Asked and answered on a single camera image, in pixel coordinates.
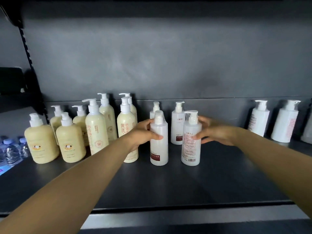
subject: cream-colored bottle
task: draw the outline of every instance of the cream-colored bottle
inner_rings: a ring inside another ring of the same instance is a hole
[[[120,110],[121,113],[117,117],[118,136],[121,137],[131,131],[136,123],[135,116],[130,111],[130,104],[128,103],[129,97],[121,98]],[[138,159],[138,150],[129,153],[124,162],[130,163]]]
[[[60,121],[62,120],[61,113],[63,111],[60,108],[60,105],[53,105],[51,107],[55,108],[55,111],[54,111],[55,116],[50,119],[50,125],[52,126],[52,129],[53,129],[53,132],[54,132],[54,135],[55,135],[55,139],[57,140],[56,131],[57,131],[57,128],[62,125],[62,123]]]
[[[133,113],[135,116],[135,124],[138,124],[138,115],[137,115],[137,110],[136,107],[132,104],[132,97],[130,96],[130,93],[121,93],[119,95],[125,95],[125,97],[128,97],[128,103],[130,104],[130,111]]]
[[[108,136],[105,124],[105,117],[99,112],[99,106],[95,98],[85,99],[90,101],[89,114],[85,118],[85,125],[88,132],[91,155],[100,151],[108,145]]]
[[[83,136],[83,141],[85,143],[85,146],[89,146],[87,128],[85,126],[85,118],[87,117],[87,115],[85,114],[85,110],[83,109],[82,105],[75,105],[75,106],[72,106],[72,107],[73,108],[74,107],[78,108],[77,116],[74,117],[73,123],[75,123],[76,125],[80,126],[80,128],[82,130],[82,136]]]
[[[60,152],[65,162],[78,162],[83,159],[86,150],[80,126],[73,124],[68,112],[62,113],[62,125],[57,128]]]
[[[25,138],[36,163],[53,161],[59,155],[59,148],[50,125],[44,125],[37,113],[29,114],[30,127],[25,130]]]
[[[101,98],[101,106],[99,107],[99,112],[102,113],[105,117],[108,142],[111,143],[117,139],[115,111],[114,108],[109,104],[106,94],[101,95],[102,98]]]

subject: bottle cap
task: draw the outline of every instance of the bottle cap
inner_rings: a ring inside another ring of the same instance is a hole
[[[61,113],[63,112],[62,109],[60,108],[60,105],[53,105],[51,107],[55,108],[55,111],[54,111],[55,116],[60,117]]]
[[[77,116],[82,117],[85,116],[85,110],[83,109],[82,105],[74,105],[72,106],[72,108],[77,107],[78,111],[77,111]]]
[[[62,113],[62,120],[60,122],[62,123],[62,126],[70,126],[73,124],[73,120],[68,115],[68,112]]]
[[[5,140],[3,141],[3,143],[4,143],[4,144],[12,144],[12,143],[14,143],[14,140],[13,140],[13,139],[5,139]]]
[[[98,93],[102,95],[101,98],[101,104],[102,106],[107,106],[109,104],[108,98],[107,98],[107,94],[102,94],[102,93]]]
[[[26,141],[26,138],[25,137],[23,137],[23,138],[20,138],[20,143],[26,143],[27,141]]]
[[[154,102],[153,112],[156,112],[157,110],[160,110],[159,102]]]
[[[294,111],[295,106],[297,106],[301,101],[300,100],[287,100],[285,109],[288,111]]]
[[[120,110],[122,113],[129,113],[130,112],[129,97],[121,98]]]
[[[255,100],[255,102],[259,102],[258,106],[257,106],[258,110],[260,110],[260,111],[265,111],[266,110],[267,100]]]
[[[83,100],[83,102],[87,102],[89,101],[90,102],[90,105],[88,106],[88,109],[89,109],[89,113],[90,114],[99,114],[99,106],[98,104],[96,103],[96,98],[89,98],[89,99],[85,99]]]
[[[182,104],[185,103],[184,101],[182,102],[176,102],[176,112],[182,112]]]
[[[43,125],[42,119],[39,118],[39,115],[37,113],[31,113],[30,115],[30,126],[36,127]]]
[[[129,104],[132,104],[132,97],[130,96],[130,93],[121,93],[119,95],[124,95],[125,97],[129,97],[128,99],[128,103]]]
[[[184,113],[189,113],[190,117],[189,117],[189,123],[192,125],[195,125],[198,123],[198,111],[196,110],[189,110],[189,111],[185,111]]]
[[[155,111],[155,117],[154,117],[154,124],[155,125],[161,125],[163,122],[166,121],[165,117],[163,116],[163,111],[156,110]]]

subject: translucent white bottle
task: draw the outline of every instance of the translucent white bottle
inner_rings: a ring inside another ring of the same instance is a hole
[[[192,137],[201,131],[201,123],[198,122],[198,111],[185,113],[190,113],[190,117],[184,123],[181,161],[185,165],[196,166],[200,162],[201,139],[194,140]]]
[[[255,100],[258,106],[252,110],[248,130],[260,136],[264,136],[270,111],[266,108],[267,100]]]
[[[57,128],[58,128],[59,126],[62,125],[62,123],[61,123],[60,121],[62,120],[62,115],[61,115],[61,113],[62,113],[63,111],[62,111],[62,109],[60,108],[60,105],[53,105],[53,106],[51,106],[51,107],[54,107],[54,108],[55,108],[55,111],[54,111],[55,116],[54,116],[53,118],[50,119],[50,125],[52,126],[55,139],[57,140],[56,131],[57,131]]]
[[[121,98],[120,114],[117,117],[118,136],[121,137],[131,131],[136,123],[135,116],[130,111],[129,97]],[[126,163],[134,162],[138,159],[138,150],[129,153],[124,160]]]
[[[312,144],[312,113],[310,114],[305,130],[303,131],[301,140],[303,142]]]
[[[184,102],[176,102],[176,108],[171,114],[171,143],[181,145],[183,143],[183,127],[185,113],[182,110]]]
[[[119,95],[124,95],[125,97],[128,97],[128,103],[130,104],[130,111],[133,113],[135,116],[135,124],[138,124],[138,115],[137,115],[137,110],[136,107],[132,104],[132,97],[130,96],[130,93],[121,93]]]
[[[163,111],[155,111],[154,123],[150,126],[152,132],[163,136],[161,140],[151,139],[150,160],[156,166],[163,166],[168,162],[168,123],[163,116]]]
[[[85,118],[85,125],[88,132],[91,155],[99,152],[108,145],[108,136],[105,124],[105,117],[99,112],[99,106],[95,98],[85,99],[83,102],[90,101],[89,114]]]
[[[271,138],[281,143],[289,143],[298,116],[295,106],[301,101],[287,100],[287,104],[278,112]]]
[[[85,110],[83,109],[82,105],[74,105],[72,107],[78,108],[77,116],[74,117],[73,123],[80,126],[85,146],[89,146],[88,133],[87,133],[87,128],[85,126],[85,118],[87,117]]]
[[[160,110],[159,102],[154,102],[153,110],[150,111],[150,119],[154,119],[154,117],[155,117],[155,112],[156,112],[157,110]]]
[[[111,143],[117,139],[115,111],[114,108],[109,104],[106,94],[101,95],[102,98],[101,98],[101,106],[99,107],[99,112],[102,113],[105,117],[108,142]]]
[[[59,148],[52,127],[44,125],[37,113],[31,113],[30,118],[25,138],[33,160],[40,164],[53,161],[59,155]]]
[[[62,125],[57,128],[60,152],[65,162],[77,162],[86,154],[82,130],[73,123],[68,112],[62,113]]]

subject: hand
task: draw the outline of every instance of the hand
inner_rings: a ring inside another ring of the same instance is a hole
[[[131,152],[136,150],[140,144],[144,144],[151,139],[160,140],[163,138],[162,135],[149,131],[150,124],[153,122],[154,119],[147,119],[139,122],[129,133],[122,136],[129,139]]]
[[[238,127],[224,125],[212,118],[198,116],[198,121],[202,123],[202,131],[193,136],[193,139],[201,139],[202,143],[217,141],[224,145],[233,146],[233,137]]]

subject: shampoo bottle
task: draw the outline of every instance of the shampoo bottle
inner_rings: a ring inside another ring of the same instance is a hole
[[[82,105],[75,105],[72,107],[78,108],[77,116],[74,117],[73,123],[80,126],[81,131],[82,131],[84,144],[85,144],[85,146],[88,146],[89,145],[88,133],[87,133],[87,128],[85,126],[85,118],[87,117],[87,115],[85,114],[85,110],[83,109]]]
[[[131,131],[135,125],[135,116],[130,111],[129,97],[121,98],[121,113],[117,117],[118,136],[121,137]],[[124,162],[130,163],[138,159],[138,150],[129,153]]]
[[[181,161],[185,165],[196,166],[200,162],[201,139],[194,140],[192,137],[201,131],[201,123],[198,122],[198,111],[185,113],[190,113],[190,117],[184,123]]]
[[[90,102],[89,114],[85,118],[85,125],[88,132],[91,155],[99,152],[108,145],[108,136],[105,124],[105,117],[99,112],[99,106],[95,98],[85,99],[83,102]]]
[[[154,123],[150,126],[152,132],[163,136],[161,140],[151,139],[150,160],[156,166],[163,166],[168,162],[168,123],[162,111],[155,111]]]
[[[30,127],[25,130],[25,138],[36,163],[53,161],[59,155],[59,148],[50,125],[44,125],[37,113],[30,114]]]
[[[119,95],[125,95],[125,97],[128,97],[128,103],[130,104],[130,111],[133,113],[135,116],[135,124],[138,124],[138,115],[137,115],[137,110],[136,107],[132,104],[132,97],[130,96],[130,93],[121,93]]]
[[[255,102],[258,106],[252,110],[248,130],[263,137],[270,111],[266,108],[267,100],[255,100]]]
[[[287,100],[287,104],[278,112],[271,138],[282,143],[289,143],[298,116],[295,106],[298,100]]]
[[[63,111],[61,110],[60,105],[53,105],[51,107],[55,108],[55,111],[54,111],[55,116],[53,118],[51,118],[50,125],[52,126],[52,129],[53,129],[53,132],[55,135],[55,139],[57,140],[56,131],[57,131],[57,128],[62,125],[60,121],[62,120],[61,113]]]
[[[310,114],[305,130],[303,131],[301,140],[303,142],[312,144],[312,113]]]
[[[159,102],[154,102],[153,110],[150,111],[150,119],[154,119],[154,117],[155,117],[155,112],[156,112],[157,110],[160,110]]]
[[[101,106],[99,107],[99,112],[102,113],[105,117],[108,142],[111,143],[117,139],[115,111],[114,108],[109,104],[106,94],[101,95],[102,98],[101,98]]]
[[[65,162],[77,162],[86,154],[82,130],[73,124],[68,112],[62,113],[62,125],[57,128],[57,139],[60,152]]]
[[[176,102],[176,108],[171,114],[171,143],[181,145],[183,141],[183,126],[185,113],[182,110],[184,102]]]

